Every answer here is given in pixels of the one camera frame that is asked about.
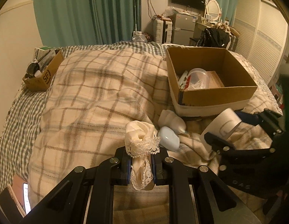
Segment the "grey mini refrigerator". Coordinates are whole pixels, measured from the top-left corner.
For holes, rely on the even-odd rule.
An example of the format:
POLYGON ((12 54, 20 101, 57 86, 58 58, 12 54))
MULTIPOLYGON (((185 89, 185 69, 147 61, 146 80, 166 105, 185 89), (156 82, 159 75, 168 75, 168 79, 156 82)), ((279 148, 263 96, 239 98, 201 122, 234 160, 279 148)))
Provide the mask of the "grey mini refrigerator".
POLYGON ((176 13, 173 16, 172 40, 173 44, 188 46, 193 37, 196 19, 193 16, 176 13))

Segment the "white oval vanity mirror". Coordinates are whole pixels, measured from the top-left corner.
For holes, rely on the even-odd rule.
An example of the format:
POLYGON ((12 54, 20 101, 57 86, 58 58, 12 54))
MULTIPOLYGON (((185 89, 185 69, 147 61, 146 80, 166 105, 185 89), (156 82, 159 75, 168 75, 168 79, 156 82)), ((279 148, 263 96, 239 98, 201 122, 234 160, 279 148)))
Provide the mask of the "white oval vanity mirror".
POLYGON ((205 17, 209 21, 217 21, 221 18, 221 7, 217 0, 210 0, 205 7, 205 17))

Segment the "cream plaid blanket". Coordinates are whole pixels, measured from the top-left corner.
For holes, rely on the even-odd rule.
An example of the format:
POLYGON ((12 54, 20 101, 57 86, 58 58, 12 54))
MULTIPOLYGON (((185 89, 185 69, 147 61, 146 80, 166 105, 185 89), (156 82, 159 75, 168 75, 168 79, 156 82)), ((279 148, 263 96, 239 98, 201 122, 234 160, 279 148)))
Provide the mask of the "cream plaid blanket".
MULTIPOLYGON (((281 109, 257 70, 232 54, 258 85, 244 112, 281 109)), ((125 145, 125 126, 138 120, 158 126, 162 110, 173 110, 165 59, 132 49, 75 51, 63 60, 48 98, 29 161, 29 200, 34 208, 76 166, 90 168, 125 145)), ((206 164, 215 173, 219 156, 209 155, 200 134, 214 117, 186 121, 187 135, 169 155, 188 166, 206 164)), ((228 139, 239 149, 269 147, 260 126, 241 123, 228 139)), ((168 187, 138 191, 115 187, 114 223, 169 223, 168 187)))

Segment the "grey folding hook tool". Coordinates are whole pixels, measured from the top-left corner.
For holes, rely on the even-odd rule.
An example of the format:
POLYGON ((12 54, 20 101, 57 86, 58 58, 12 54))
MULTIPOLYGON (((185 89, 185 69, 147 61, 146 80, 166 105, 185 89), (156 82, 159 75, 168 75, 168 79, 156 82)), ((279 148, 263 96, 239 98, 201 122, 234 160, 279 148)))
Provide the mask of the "grey folding hook tool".
POLYGON ((187 79, 188 79, 188 71, 185 71, 178 80, 178 85, 180 89, 183 89, 186 86, 187 79))

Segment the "white suitcase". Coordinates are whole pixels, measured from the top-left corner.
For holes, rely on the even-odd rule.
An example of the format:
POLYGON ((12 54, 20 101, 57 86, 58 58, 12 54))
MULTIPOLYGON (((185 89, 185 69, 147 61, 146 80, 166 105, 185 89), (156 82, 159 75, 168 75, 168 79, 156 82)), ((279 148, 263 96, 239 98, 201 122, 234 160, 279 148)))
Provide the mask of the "white suitcase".
POLYGON ((160 44, 171 43, 172 21, 170 18, 156 19, 153 22, 154 42, 160 44))

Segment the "green checked bed sheet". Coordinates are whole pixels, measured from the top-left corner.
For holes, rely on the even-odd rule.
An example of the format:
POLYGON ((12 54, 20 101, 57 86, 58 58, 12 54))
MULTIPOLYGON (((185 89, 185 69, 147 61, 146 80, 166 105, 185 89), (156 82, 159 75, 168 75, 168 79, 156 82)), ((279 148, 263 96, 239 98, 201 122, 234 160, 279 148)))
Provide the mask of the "green checked bed sheet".
MULTIPOLYGON (((165 56, 167 46, 156 42, 121 41, 110 45, 65 46, 64 58, 76 50, 132 49, 135 53, 165 56)), ((47 102, 46 91, 32 92, 22 85, 7 113, 0 136, 0 193, 12 183, 14 175, 28 179, 28 164, 32 148, 40 133, 40 119, 47 102)))

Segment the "clear water jug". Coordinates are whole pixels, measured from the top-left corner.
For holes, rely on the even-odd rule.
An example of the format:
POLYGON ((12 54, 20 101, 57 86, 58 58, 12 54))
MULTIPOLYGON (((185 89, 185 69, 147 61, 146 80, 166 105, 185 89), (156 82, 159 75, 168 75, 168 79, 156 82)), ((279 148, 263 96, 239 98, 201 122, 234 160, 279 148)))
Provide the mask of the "clear water jug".
POLYGON ((147 43, 147 38, 141 31, 134 31, 131 41, 134 43, 136 42, 147 43))

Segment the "small cardboard box with items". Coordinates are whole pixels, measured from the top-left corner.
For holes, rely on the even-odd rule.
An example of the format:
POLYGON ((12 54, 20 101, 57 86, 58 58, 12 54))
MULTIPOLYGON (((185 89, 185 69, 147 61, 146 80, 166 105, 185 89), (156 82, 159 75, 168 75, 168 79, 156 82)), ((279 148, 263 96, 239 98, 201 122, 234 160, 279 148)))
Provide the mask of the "small cardboard box with items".
POLYGON ((42 60, 45 62, 31 62, 23 77, 23 82, 30 91, 46 91, 64 60, 62 50, 51 50, 42 60))

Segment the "brown cardboard packet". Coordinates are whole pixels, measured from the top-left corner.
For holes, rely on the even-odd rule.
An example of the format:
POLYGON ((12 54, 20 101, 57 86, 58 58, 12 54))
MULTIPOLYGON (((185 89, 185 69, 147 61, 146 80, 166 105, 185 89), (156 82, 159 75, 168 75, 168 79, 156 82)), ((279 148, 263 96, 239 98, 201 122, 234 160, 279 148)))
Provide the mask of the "brown cardboard packet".
POLYGON ((223 82, 215 71, 207 71, 207 76, 209 77, 208 88, 224 88, 223 82))

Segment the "black jacket on chair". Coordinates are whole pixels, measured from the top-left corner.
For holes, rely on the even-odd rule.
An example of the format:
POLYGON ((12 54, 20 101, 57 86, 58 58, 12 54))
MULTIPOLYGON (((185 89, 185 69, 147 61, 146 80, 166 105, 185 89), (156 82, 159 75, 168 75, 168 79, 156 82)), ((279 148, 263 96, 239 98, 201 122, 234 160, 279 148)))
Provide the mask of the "black jacket on chair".
POLYGON ((230 36, 222 29, 205 28, 196 46, 207 48, 224 48, 230 42, 230 36))

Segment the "white louvered wardrobe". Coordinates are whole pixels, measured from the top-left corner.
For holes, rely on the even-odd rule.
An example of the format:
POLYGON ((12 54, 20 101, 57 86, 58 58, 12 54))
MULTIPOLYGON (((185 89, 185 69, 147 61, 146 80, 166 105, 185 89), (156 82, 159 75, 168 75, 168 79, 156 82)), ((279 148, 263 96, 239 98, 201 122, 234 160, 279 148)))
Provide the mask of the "white louvered wardrobe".
POLYGON ((288 24, 273 2, 238 0, 233 27, 240 33, 235 52, 270 83, 284 52, 288 24))

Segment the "cream lace cloth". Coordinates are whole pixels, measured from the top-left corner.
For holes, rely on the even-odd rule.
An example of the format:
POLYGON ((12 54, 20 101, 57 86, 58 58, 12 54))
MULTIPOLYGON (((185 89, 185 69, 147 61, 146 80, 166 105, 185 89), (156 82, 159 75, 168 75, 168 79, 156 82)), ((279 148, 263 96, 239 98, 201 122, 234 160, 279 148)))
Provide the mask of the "cream lace cloth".
POLYGON ((131 157, 130 182, 135 190, 154 188, 152 155, 160 152, 160 140, 153 124, 137 120, 126 124, 124 142, 131 157))

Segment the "phone on bedside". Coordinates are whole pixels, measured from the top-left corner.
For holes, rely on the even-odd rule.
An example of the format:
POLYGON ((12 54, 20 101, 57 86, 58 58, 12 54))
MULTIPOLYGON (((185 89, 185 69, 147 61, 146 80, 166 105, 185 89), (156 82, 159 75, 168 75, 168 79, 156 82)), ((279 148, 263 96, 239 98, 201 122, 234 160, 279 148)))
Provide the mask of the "phone on bedside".
POLYGON ((7 189, 21 216, 25 217, 31 211, 28 183, 20 176, 14 175, 12 183, 7 185, 7 189))

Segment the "large green curtain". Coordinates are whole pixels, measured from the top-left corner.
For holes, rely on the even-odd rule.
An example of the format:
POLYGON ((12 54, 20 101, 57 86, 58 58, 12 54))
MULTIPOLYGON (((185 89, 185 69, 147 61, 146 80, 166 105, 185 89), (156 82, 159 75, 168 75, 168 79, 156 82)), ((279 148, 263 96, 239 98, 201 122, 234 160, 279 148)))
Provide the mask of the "large green curtain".
POLYGON ((33 5, 46 46, 131 41, 141 29, 140 0, 33 0, 33 5))

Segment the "large open cardboard box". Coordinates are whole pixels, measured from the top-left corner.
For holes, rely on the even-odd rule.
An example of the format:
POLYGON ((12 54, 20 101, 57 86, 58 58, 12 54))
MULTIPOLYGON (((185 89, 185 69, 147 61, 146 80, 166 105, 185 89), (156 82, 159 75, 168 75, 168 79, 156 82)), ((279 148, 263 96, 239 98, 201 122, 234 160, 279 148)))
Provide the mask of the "large open cardboard box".
POLYGON ((172 103, 181 117, 243 109, 257 90, 244 66, 226 49, 170 47, 166 62, 172 103))

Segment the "white rabbit figurine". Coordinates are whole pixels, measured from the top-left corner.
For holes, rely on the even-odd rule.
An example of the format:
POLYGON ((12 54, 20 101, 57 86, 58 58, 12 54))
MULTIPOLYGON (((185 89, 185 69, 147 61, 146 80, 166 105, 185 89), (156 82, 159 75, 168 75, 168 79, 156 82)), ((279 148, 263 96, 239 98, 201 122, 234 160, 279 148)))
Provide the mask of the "white rabbit figurine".
POLYGON ((186 133, 186 124, 182 118, 171 110, 163 110, 158 119, 159 127, 166 126, 172 129, 176 134, 186 133))

